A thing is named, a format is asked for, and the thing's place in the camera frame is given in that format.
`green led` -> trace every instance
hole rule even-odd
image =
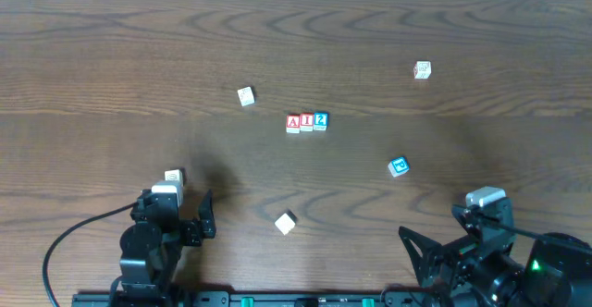
[[[534,260],[534,261],[533,261],[533,264],[532,264],[532,266],[531,266],[530,268],[531,268],[533,271],[538,271],[538,270],[540,270],[540,265],[538,265],[538,262],[537,262],[537,260]]]

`toy cube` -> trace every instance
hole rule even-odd
[[[398,177],[407,173],[409,165],[407,165],[407,161],[404,157],[400,157],[388,163],[388,170],[393,177]]]
[[[246,87],[244,89],[238,90],[240,104],[246,106],[247,104],[254,104],[255,98],[253,96],[253,91],[250,87]]]
[[[416,80],[425,80],[432,73],[432,64],[429,61],[417,61],[413,74]]]
[[[300,116],[288,116],[286,121],[286,132],[300,133]]]
[[[290,233],[290,231],[296,227],[296,221],[292,217],[285,213],[278,220],[276,220],[276,227],[284,234]]]
[[[315,114],[300,114],[300,131],[313,131]]]
[[[329,123],[329,114],[327,113],[314,113],[314,130],[327,130]]]

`blue block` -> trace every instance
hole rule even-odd
[[[407,164],[405,157],[399,157],[388,164],[388,170],[393,177],[398,177],[399,175],[407,173],[409,165]]]
[[[327,130],[329,124],[328,113],[314,113],[314,126],[313,130]]]

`wooden surface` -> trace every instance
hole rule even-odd
[[[591,63],[592,0],[0,0],[0,305],[46,304],[51,241],[172,166],[184,215],[215,192],[218,235],[180,262],[189,288],[413,284],[398,227],[456,239],[450,206],[485,185],[517,226],[591,241]],[[286,114],[315,110],[327,132],[286,134]],[[108,289],[130,225],[57,248],[63,305]]]

